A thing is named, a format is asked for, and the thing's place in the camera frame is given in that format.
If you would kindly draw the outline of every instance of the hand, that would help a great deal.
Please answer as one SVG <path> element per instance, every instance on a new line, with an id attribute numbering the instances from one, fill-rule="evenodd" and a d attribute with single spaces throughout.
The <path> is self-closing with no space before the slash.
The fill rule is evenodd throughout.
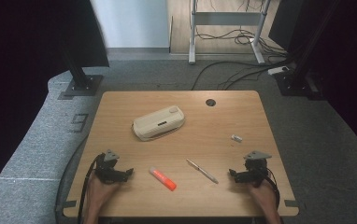
<path id="1" fill-rule="evenodd" d="M 84 224 L 96 224 L 100 210 L 111 196 L 120 188 L 120 183 L 103 184 L 92 171 L 86 192 L 87 207 L 84 215 Z"/>
<path id="2" fill-rule="evenodd" d="M 263 210 L 266 222 L 268 224 L 280 224 L 280 215 L 276 207 L 277 199 L 271 184 L 263 180 L 258 188 L 255 188 L 255 183 L 247 183 L 246 186 L 253 200 Z"/>

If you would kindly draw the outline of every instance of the gray carpet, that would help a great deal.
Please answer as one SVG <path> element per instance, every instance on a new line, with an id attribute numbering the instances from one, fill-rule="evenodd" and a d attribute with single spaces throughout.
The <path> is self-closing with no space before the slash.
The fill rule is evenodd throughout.
<path id="1" fill-rule="evenodd" d="M 103 92 L 188 91 L 202 69 L 217 62 L 206 57 L 189 65 L 186 58 L 139 57 L 141 60 L 110 59 L 110 68 L 85 68 L 87 75 L 104 76 L 93 97 L 58 100 L 71 76 L 65 72 L 50 80 L 50 92 L 43 107 L 0 174 L 0 223 L 55 222 L 58 188 L 61 186 L 60 203 L 73 178 L 83 148 L 81 142 L 92 127 Z M 220 83 L 242 70 L 244 73 L 237 76 L 254 71 L 243 64 L 213 65 L 202 73 L 194 89 L 221 90 Z M 350 127 L 326 101 L 281 96 L 276 80 L 266 72 L 246 79 L 228 91 L 253 90 L 260 94 L 300 207 L 298 216 L 285 217 L 285 223 L 357 223 L 357 137 Z M 72 163 L 67 166 L 76 150 Z M 75 222 L 60 216 L 59 219 Z M 128 220 L 127 223 L 147 221 L 154 222 Z M 220 218 L 195 222 L 242 223 L 241 219 Z"/>

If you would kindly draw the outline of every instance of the black hole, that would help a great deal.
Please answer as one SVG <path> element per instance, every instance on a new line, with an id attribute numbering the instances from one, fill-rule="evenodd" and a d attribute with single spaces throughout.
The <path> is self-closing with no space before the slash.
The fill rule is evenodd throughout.
<path id="1" fill-rule="evenodd" d="M 206 105 L 208 105 L 208 106 L 214 106 L 215 104 L 216 104 L 216 101 L 213 99 L 206 100 Z"/>

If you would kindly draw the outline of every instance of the wooden table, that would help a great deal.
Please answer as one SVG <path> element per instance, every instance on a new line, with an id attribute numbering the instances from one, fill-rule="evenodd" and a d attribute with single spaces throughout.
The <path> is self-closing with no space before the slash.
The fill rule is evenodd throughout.
<path id="1" fill-rule="evenodd" d="M 214 106 L 206 104 L 215 100 Z M 141 142 L 131 130 L 133 120 L 177 105 L 186 116 L 176 132 Z M 241 143 L 231 139 L 236 134 Z M 244 156 L 259 150 L 272 156 L 280 191 L 279 213 L 295 216 L 297 207 L 278 149 L 256 91 L 110 91 L 103 95 L 79 162 L 64 214 L 76 217 L 84 177 L 93 159 L 112 149 L 120 158 L 116 170 L 135 168 L 105 209 L 103 217 L 256 217 L 262 213 L 243 184 L 228 169 L 246 170 Z M 194 170 L 190 159 L 214 175 L 219 184 Z M 155 166 L 178 186 L 169 190 L 149 173 Z"/>

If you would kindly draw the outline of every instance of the orange marker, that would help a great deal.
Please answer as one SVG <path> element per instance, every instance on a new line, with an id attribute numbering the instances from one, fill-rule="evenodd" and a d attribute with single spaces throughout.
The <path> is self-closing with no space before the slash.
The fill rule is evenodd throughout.
<path id="1" fill-rule="evenodd" d="M 165 176 L 159 170 L 157 170 L 155 167 L 152 166 L 150 168 L 150 173 L 153 176 L 155 176 L 159 181 L 161 181 L 161 183 L 163 183 L 167 188 L 169 188 L 172 191 L 175 190 L 177 185 L 169 178 L 167 178 L 167 176 Z"/>

